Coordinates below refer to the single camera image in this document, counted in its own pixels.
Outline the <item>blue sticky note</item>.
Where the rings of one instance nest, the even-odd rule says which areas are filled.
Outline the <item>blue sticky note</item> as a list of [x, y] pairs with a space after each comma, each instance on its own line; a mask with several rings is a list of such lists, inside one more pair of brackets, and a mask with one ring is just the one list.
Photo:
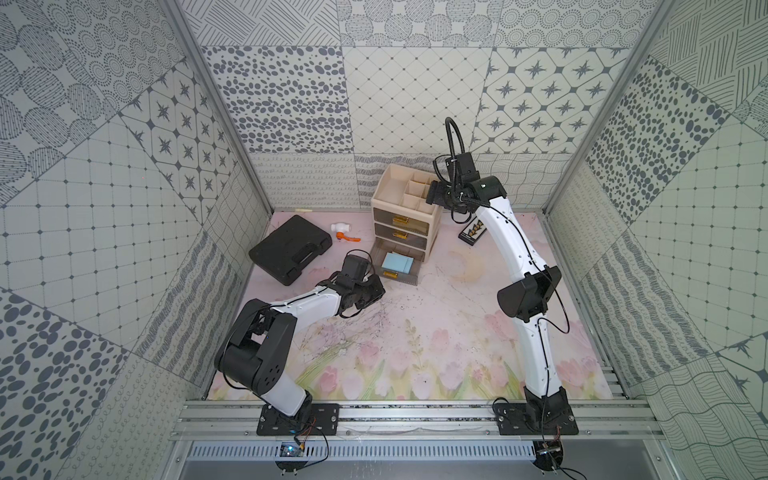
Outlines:
[[384, 270], [397, 274], [410, 274], [414, 265], [414, 259], [397, 252], [387, 252], [382, 262]]

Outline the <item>beige drawer organizer cabinet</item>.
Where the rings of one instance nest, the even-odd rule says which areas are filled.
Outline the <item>beige drawer organizer cabinet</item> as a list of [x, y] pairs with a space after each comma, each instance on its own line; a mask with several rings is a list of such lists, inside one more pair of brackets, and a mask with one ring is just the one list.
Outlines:
[[428, 222], [429, 234], [425, 253], [426, 262], [435, 244], [440, 230], [443, 208], [425, 202], [429, 186], [437, 176], [433, 173], [414, 168], [390, 164], [385, 169], [371, 198], [372, 213], [374, 208], [387, 210], [400, 215]]

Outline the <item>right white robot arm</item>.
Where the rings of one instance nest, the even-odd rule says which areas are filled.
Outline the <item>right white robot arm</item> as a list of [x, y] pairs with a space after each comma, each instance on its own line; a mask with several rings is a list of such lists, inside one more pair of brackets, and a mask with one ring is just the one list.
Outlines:
[[502, 312], [516, 321], [528, 412], [546, 420], [564, 413], [567, 394], [554, 366], [545, 319], [548, 302], [562, 278], [560, 270], [549, 267], [534, 252], [496, 178], [463, 184], [433, 181], [426, 202], [472, 212], [490, 233], [510, 272], [511, 284], [497, 292], [497, 301]]

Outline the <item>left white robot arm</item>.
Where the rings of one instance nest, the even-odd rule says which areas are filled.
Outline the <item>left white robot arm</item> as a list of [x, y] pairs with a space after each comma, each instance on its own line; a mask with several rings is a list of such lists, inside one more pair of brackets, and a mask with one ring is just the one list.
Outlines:
[[283, 417], [309, 421], [311, 394], [285, 372], [297, 331], [320, 320], [346, 317], [380, 300], [384, 286], [375, 273], [363, 280], [334, 273], [313, 290], [278, 303], [248, 301], [225, 335], [214, 360], [225, 379], [250, 391]]

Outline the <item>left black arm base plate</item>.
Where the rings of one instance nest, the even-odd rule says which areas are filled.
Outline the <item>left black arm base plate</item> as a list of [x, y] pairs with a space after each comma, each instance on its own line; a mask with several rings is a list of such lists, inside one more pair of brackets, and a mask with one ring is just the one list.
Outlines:
[[296, 416], [287, 416], [265, 405], [261, 409], [257, 435], [266, 436], [335, 436], [338, 428], [340, 405], [312, 403]]

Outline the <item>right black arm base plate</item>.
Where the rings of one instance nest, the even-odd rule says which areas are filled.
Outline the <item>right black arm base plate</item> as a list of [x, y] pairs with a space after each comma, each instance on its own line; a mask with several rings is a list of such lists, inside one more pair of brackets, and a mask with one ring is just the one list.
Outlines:
[[491, 406], [500, 435], [574, 436], [579, 433], [575, 416], [570, 409], [541, 413], [524, 403], [504, 400]]

